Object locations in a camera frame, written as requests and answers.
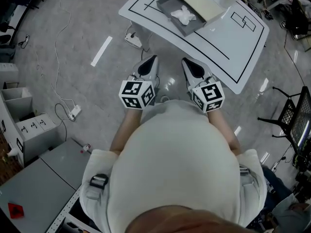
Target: table leg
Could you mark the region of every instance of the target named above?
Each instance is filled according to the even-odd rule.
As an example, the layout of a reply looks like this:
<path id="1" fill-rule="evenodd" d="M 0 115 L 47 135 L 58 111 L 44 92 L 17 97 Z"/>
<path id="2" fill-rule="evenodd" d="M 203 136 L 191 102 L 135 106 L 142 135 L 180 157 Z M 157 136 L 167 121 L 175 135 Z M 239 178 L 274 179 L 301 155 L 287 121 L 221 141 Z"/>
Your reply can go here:
<path id="1" fill-rule="evenodd" d="M 267 10 L 270 11 L 271 9 L 273 9 L 274 7 L 278 6 L 279 4 L 290 4 L 290 2 L 288 0 L 277 0 L 276 2 L 272 3 Z"/>
<path id="2" fill-rule="evenodd" d="M 148 35 L 148 32 L 147 32 L 147 29 L 145 29 L 144 27 L 140 26 L 139 24 L 132 22 L 132 26 L 133 28 L 135 29 L 136 31 L 136 35 L 137 37 L 139 38 L 141 44 L 142 44 L 142 48 L 145 50 L 145 51 L 148 51 L 149 50 L 149 42 L 148 42 L 148 38 L 149 38 L 149 35 Z"/>

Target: floor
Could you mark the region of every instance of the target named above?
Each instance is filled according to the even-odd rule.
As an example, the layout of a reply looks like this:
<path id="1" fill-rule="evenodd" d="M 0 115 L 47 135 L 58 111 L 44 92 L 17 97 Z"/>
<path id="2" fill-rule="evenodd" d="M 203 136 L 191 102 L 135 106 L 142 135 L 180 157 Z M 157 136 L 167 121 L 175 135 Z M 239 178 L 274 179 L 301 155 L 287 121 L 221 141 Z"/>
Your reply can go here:
<path id="1" fill-rule="evenodd" d="M 118 15 L 118 10 L 126 1 L 61 0 L 61 7 L 71 12 L 71 19 L 56 44 L 60 62 L 57 92 L 63 98 L 73 99 L 83 110 L 76 122 L 65 121 L 68 137 L 103 150 L 109 149 L 124 115 L 124 107 L 118 97 L 121 82 L 131 73 L 141 55 L 141 50 L 129 46 L 123 39 L 129 22 Z M 60 0 L 45 0 L 40 3 L 40 9 L 27 14 L 17 40 L 29 34 L 30 41 L 25 49 L 17 50 L 15 57 L 21 85 L 29 87 L 34 97 L 34 108 L 48 113 L 58 124 L 60 120 L 55 115 L 54 106 L 60 100 L 52 88 L 58 69 L 54 42 L 69 20 L 69 13 L 59 9 L 59 4 Z M 224 88 L 226 100 L 222 111 L 230 126 L 239 132 L 237 137 L 242 149 L 256 149 L 260 159 L 268 156 L 265 165 L 272 167 L 290 144 L 286 139 L 272 138 L 272 134 L 281 135 L 281 129 L 257 121 L 257 117 L 276 118 L 285 104 L 286 98 L 272 90 L 272 86 L 290 94 L 299 93 L 303 79 L 311 88 L 311 55 L 303 51 L 301 42 L 294 42 L 290 34 L 280 28 L 282 18 L 264 20 L 270 28 L 266 47 L 241 94 L 235 95 Z M 91 66 L 108 36 L 113 40 L 97 65 Z M 144 56 L 159 56 L 160 95 L 188 99 L 180 65 L 185 53 L 157 35 L 151 37 L 150 44 L 151 50 Z M 73 108 L 71 101 L 67 104 Z M 66 117 L 60 106 L 57 112 Z M 64 126 L 59 126 L 58 130 L 61 137 L 65 137 Z M 285 154 L 287 162 L 293 153 L 289 148 Z M 296 170 L 291 163 L 282 161 L 276 174 L 291 187 Z"/>

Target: tray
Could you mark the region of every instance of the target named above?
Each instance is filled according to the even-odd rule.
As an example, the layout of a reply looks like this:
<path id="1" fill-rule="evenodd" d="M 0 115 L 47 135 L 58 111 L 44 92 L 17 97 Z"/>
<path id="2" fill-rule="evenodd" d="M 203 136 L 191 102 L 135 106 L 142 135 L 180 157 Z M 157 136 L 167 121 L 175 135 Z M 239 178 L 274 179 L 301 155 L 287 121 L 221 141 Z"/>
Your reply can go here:
<path id="1" fill-rule="evenodd" d="M 206 24 L 206 21 L 183 0 L 157 0 L 156 4 L 158 8 L 169 19 L 171 19 L 172 23 L 176 26 L 176 28 L 178 28 L 183 36 L 188 36 L 194 31 L 204 27 L 204 25 Z M 190 13 L 196 16 L 196 20 L 190 21 L 187 26 L 183 25 L 177 18 L 171 16 L 171 12 L 181 10 L 182 5 L 186 6 Z"/>

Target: power strip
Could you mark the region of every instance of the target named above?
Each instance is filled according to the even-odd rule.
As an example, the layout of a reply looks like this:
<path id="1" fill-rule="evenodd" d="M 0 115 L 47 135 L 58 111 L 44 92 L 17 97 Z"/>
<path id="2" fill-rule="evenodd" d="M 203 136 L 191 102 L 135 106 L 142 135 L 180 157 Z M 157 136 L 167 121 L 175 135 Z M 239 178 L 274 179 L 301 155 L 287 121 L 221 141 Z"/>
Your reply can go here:
<path id="1" fill-rule="evenodd" d="M 130 44 L 130 45 L 133 45 L 137 48 L 141 48 L 142 47 L 142 44 L 139 40 L 139 38 L 137 36 L 133 36 L 131 37 L 132 33 L 128 33 L 127 36 L 125 37 L 125 40 Z"/>
<path id="2" fill-rule="evenodd" d="M 77 118 L 77 116 L 81 113 L 82 109 L 80 105 L 76 105 L 73 110 L 69 113 L 69 117 L 71 120 L 74 120 Z"/>

